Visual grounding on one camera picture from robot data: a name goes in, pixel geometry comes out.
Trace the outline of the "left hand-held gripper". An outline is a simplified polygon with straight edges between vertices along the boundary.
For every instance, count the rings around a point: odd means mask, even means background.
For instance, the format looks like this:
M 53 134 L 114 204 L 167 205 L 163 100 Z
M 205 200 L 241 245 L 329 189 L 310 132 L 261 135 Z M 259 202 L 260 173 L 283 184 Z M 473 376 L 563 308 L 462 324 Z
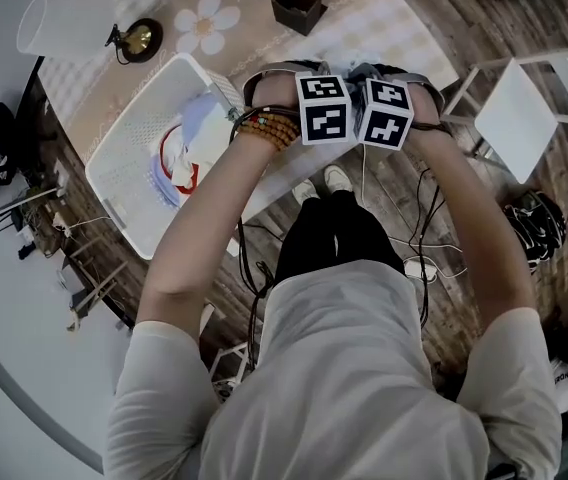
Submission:
M 352 103 L 343 78 L 325 62 L 289 60 L 266 64 L 243 84 L 246 104 L 252 104 L 265 75 L 292 75 L 298 97 L 297 116 L 304 145 L 348 142 L 352 139 Z

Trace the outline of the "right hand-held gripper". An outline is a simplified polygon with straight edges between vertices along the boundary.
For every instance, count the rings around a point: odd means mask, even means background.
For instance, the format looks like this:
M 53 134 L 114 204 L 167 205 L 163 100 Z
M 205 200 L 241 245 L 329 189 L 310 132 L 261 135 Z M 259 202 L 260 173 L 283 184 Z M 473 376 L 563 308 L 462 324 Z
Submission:
M 362 63 L 349 72 L 354 135 L 359 143 L 400 150 L 411 129 L 443 130 L 442 125 L 415 121 L 409 85 L 422 86 L 429 92 L 437 110 L 443 110 L 444 97 L 426 76 L 370 63 Z

